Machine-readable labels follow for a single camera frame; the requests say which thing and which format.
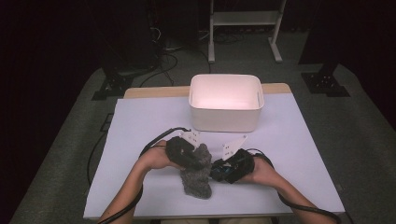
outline human hand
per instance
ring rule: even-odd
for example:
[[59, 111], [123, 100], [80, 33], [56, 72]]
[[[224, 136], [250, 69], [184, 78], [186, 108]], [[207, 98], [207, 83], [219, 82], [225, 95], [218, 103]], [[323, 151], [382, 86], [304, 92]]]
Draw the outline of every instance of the human hand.
[[137, 162], [143, 164], [147, 169], [162, 169], [166, 166], [173, 166], [179, 170], [184, 170], [183, 167], [169, 160], [165, 152], [166, 141], [161, 140], [144, 153]]
[[245, 175], [241, 181], [253, 182], [276, 188], [283, 177], [263, 158], [254, 157], [254, 170], [252, 173]]

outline gray towel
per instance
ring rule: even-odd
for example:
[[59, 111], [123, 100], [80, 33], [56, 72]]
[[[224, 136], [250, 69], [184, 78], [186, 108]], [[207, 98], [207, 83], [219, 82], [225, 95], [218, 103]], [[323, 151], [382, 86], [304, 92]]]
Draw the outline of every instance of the gray towel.
[[188, 168], [180, 171], [184, 192], [195, 198], [208, 199], [212, 196], [212, 189], [209, 186], [212, 155], [205, 144], [201, 144], [193, 151], [193, 154], [204, 166], [204, 169], [196, 171]]

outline black wire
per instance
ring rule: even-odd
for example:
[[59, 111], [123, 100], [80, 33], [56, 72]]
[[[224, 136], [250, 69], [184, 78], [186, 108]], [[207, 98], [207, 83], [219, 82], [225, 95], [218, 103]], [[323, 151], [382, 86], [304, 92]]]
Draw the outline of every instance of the black wire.
[[279, 224], [279, 217], [271, 217], [272, 224]]
[[168, 78], [169, 82], [171, 83], [171, 86], [175, 85], [175, 81], [169, 76], [169, 73], [167, 71], [163, 71], [165, 76]]
[[187, 49], [187, 47], [186, 46], [180, 46], [180, 47], [176, 47], [176, 48], [172, 48], [172, 49], [165, 49], [163, 52], [165, 52], [165, 53], [175, 53], [175, 52], [183, 50], [183, 49]]
[[318, 213], [318, 214], [321, 214], [323, 216], [333, 218], [337, 223], [341, 223], [341, 218], [339, 216], [337, 216], [336, 214], [334, 214], [334, 213], [331, 213], [329, 211], [326, 211], [326, 210], [323, 210], [323, 209], [320, 209], [320, 208], [308, 207], [308, 206], [303, 206], [303, 205], [299, 205], [299, 204], [296, 204], [296, 203], [291, 203], [288, 200], [286, 200], [279, 193], [277, 195], [279, 196], [279, 199], [280, 199], [280, 201], [283, 204], [285, 204], [285, 205], [287, 205], [287, 206], [289, 206], [291, 208], [295, 208], [295, 209], [298, 209], [298, 210], [303, 210], [303, 211], [306, 211], [306, 212]]
[[[173, 128], [173, 129], [169, 129], [168, 131], [160, 134], [158, 137], [154, 138], [151, 142], [149, 142], [142, 150], [142, 152], [139, 155], [139, 158], [145, 154], [150, 148], [153, 147], [165, 147], [165, 146], [154, 146], [155, 143], [157, 143], [158, 141], [160, 141], [162, 138], [164, 138], [166, 135], [176, 131], [176, 130], [182, 130], [184, 132], [188, 132], [189, 130], [185, 129], [185, 128]], [[131, 210], [132, 208], [134, 208], [137, 203], [140, 201], [140, 198], [142, 197], [143, 194], [143, 185], [142, 188], [139, 190], [139, 193], [137, 193], [136, 197], [134, 198], [134, 200], [128, 204], [125, 208], [123, 208], [122, 210], [120, 210], [118, 213], [112, 215], [111, 217], [106, 218], [105, 220], [99, 222], [99, 224], [107, 224], [107, 223], [111, 223], [112, 221], [116, 220], [119, 217], [122, 217], [123, 215], [125, 215], [129, 210]]]
[[236, 0], [235, 4], [233, 5], [233, 8], [231, 8], [231, 11], [234, 11], [236, 6], [238, 5], [240, 0]]
[[346, 212], [346, 216], [349, 219], [350, 224], [355, 224], [355, 222], [353, 221], [352, 217], [350, 216], [350, 214], [348, 212]]
[[[264, 153], [262, 153], [261, 155], [257, 155], [257, 154], [256, 154], [255, 156], [262, 157], [265, 161], [268, 162], [268, 164], [270, 164], [270, 165], [275, 169], [275, 167], [274, 167], [274, 165], [272, 164], [272, 162], [270, 161], [270, 159], [269, 159], [268, 157], [266, 157]], [[323, 210], [323, 209], [320, 209], [320, 208], [308, 207], [308, 206], [303, 206], [303, 205], [299, 205], [299, 204], [296, 204], [296, 203], [291, 203], [291, 202], [289, 202], [288, 200], [286, 200], [286, 199], [285, 199], [282, 195], [280, 195], [279, 193], [278, 193], [277, 195], [279, 196], [279, 199], [280, 199], [280, 201], [281, 201], [283, 204], [285, 204], [285, 205], [287, 205], [287, 206], [289, 206], [289, 207], [291, 207], [291, 208], [295, 208], [295, 209], [302, 210], [302, 211], [305, 211], [305, 212], [312, 212], [312, 213], [321, 214], [321, 215], [323, 215], [323, 216], [333, 218], [337, 223], [341, 223], [341, 218], [340, 218], [339, 216], [337, 216], [336, 214], [334, 214], [334, 213], [331, 213], [331, 212], [329, 212], [329, 211], [326, 211], [326, 210]]]
[[[100, 30], [100, 28], [98, 27], [98, 23], [96, 22], [95, 17], [93, 16], [92, 13], [92, 9], [89, 5], [89, 3], [87, 2], [87, 0], [84, 0], [85, 3], [85, 7], [88, 11], [88, 14], [90, 15], [90, 19], [93, 23], [94, 29], [96, 30], [96, 32], [99, 34], [99, 36], [101, 37], [101, 39], [105, 42], [106, 46], [124, 63], [124, 64], [128, 64], [128, 62], [125, 61], [125, 59], [114, 49], [114, 47], [107, 41], [106, 36], [103, 34], [103, 32]], [[155, 69], [157, 69], [158, 64], [154, 64], [152, 65], [150, 68], [148, 68], [147, 70], [143, 70], [143, 71], [139, 71], [139, 72], [134, 72], [128, 75], [122, 75], [122, 77], [137, 77], [137, 76], [142, 76], [145, 75], [149, 72], [154, 71]]]
[[209, 74], [212, 74], [212, 67], [210, 66], [210, 62], [209, 62], [209, 59], [207, 58], [207, 56], [202, 52], [202, 51], [200, 51], [200, 50], [198, 50], [202, 55], [204, 55], [204, 58], [205, 58], [205, 60], [206, 60], [206, 62], [207, 62], [207, 67], [209, 68]]
[[250, 148], [250, 149], [247, 149], [247, 151], [258, 151], [258, 152], [260, 152], [262, 155], [264, 155], [264, 153], [263, 153], [262, 151], [258, 150], [257, 148]]
[[164, 56], [169, 56], [169, 57], [171, 57], [171, 58], [174, 58], [175, 61], [176, 61], [175, 64], [172, 65], [170, 68], [167, 68], [167, 69], [165, 69], [165, 70], [162, 70], [161, 72], [155, 73], [155, 74], [153, 74], [153, 75], [147, 77], [147, 78], [146, 78], [145, 80], [143, 80], [143, 82], [140, 84], [139, 88], [140, 88], [140, 87], [143, 87], [143, 84], [145, 84], [145, 82], [147, 82], [147, 81], [148, 81], [149, 79], [151, 79], [152, 77], [155, 77], [155, 76], [158, 76], [158, 75], [160, 75], [160, 74], [162, 74], [162, 73], [164, 73], [164, 72], [170, 71], [170, 70], [172, 70], [173, 68], [175, 68], [175, 67], [177, 66], [177, 57], [175, 57], [175, 56], [173, 56], [173, 55], [171, 55], [171, 54], [164, 54]]
[[90, 166], [91, 166], [91, 159], [92, 159], [92, 155], [93, 152], [96, 150], [96, 148], [98, 147], [99, 143], [101, 142], [101, 140], [106, 136], [107, 131], [105, 131], [100, 137], [99, 139], [96, 141], [95, 145], [93, 146], [92, 150], [91, 150], [91, 154], [90, 157], [88, 158], [88, 163], [87, 163], [87, 179], [88, 179], [88, 184], [91, 186], [92, 182], [91, 182], [91, 177], [90, 177]]
[[125, 215], [125, 213], [129, 212], [129, 210], [133, 209], [137, 205], [137, 203], [142, 198], [142, 195], [143, 195], [143, 185], [142, 185], [142, 188], [140, 188], [140, 190], [137, 193], [137, 195], [134, 198], [134, 200], [130, 204], [128, 204], [125, 208], [120, 210], [118, 213], [116, 213], [116, 214], [112, 215], [111, 217], [108, 217], [105, 220], [99, 222], [99, 224], [111, 223], [114, 220], [116, 220], [117, 218], [122, 217], [123, 215]]
[[224, 11], [227, 10], [227, 2], [228, 2], [228, 0], [225, 0], [225, 3], [224, 3]]
[[220, 45], [231, 45], [245, 39], [245, 36], [243, 34], [239, 34], [239, 35], [241, 35], [240, 38], [238, 38], [236, 35], [218, 34], [215, 36], [213, 42]]

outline person's left hand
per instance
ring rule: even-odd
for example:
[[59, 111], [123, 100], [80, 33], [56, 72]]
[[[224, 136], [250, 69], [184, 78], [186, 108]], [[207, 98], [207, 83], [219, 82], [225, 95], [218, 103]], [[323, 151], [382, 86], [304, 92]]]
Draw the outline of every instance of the person's left hand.
[[169, 160], [165, 152], [166, 141], [161, 140], [139, 158], [148, 169], [162, 169], [166, 166], [173, 166], [179, 170], [184, 168]]

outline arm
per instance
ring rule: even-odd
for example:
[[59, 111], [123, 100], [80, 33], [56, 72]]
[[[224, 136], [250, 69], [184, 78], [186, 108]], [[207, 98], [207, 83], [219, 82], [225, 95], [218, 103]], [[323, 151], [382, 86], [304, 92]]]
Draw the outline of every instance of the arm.
[[[251, 174], [244, 176], [242, 180], [272, 187], [291, 203], [316, 208], [316, 206], [308, 199], [306, 199], [305, 196], [300, 191], [298, 191], [288, 180], [286, 180], [283, 176], [277, 173], [274, 168], [270, 164], [268, 164], [268, 162], [258, 157], [254, 158], [254, 162], [254, 171]], [[291, 208], [291, 210], [304, 224], [336, 223], [334, 219], [323, 216], [321, 214], [306, 212], [293, 208]]]
[[[118, 213], [134, 200], [140, 188], [142, 188], [143, 180], [146, 174], [151, 169], [162, 169], [166, 166], [174, 166], [178, 169], [181, 169], [180, 166], [169, 161], [168, 157], [166, 156], [166, 141], [162, 140], [155, 146], [156, 147], [149, 149], [145, 154], [143, 154], [134, 164], [134, 167], [126, 177], [119, 192], [100, 217], [99, 222]], [[134, 208], [112, 223], [132, 223], [133, 218]]]

